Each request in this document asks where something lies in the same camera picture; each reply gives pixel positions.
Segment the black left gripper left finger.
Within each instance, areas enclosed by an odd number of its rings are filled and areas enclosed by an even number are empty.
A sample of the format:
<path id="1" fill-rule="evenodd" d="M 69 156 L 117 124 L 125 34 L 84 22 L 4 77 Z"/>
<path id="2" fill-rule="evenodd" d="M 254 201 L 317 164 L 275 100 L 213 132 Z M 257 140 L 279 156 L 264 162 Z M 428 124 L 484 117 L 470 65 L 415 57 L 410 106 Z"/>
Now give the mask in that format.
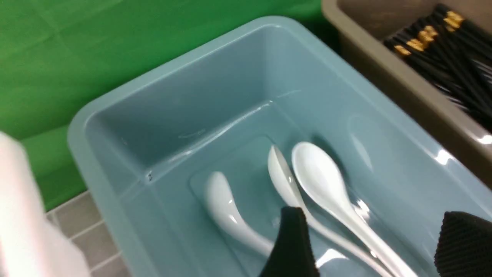
<path id="1" fill-rule="evenodd" d="M 319 277 L 309 238 L 309 226 L 300 207 L 283 207 L 281 224 L 262 277 Z"/>

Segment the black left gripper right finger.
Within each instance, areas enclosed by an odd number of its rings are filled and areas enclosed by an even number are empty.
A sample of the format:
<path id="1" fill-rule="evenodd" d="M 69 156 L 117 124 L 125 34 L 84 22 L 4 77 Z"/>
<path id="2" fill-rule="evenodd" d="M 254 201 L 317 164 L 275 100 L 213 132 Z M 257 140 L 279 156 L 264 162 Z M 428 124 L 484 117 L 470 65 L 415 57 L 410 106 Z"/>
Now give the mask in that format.
<path id="1" fill-rule="evenodd" d="M 445 212 L 434 264 L 441 277 L 490 277 L 492 223 L 467 212 Z"/>

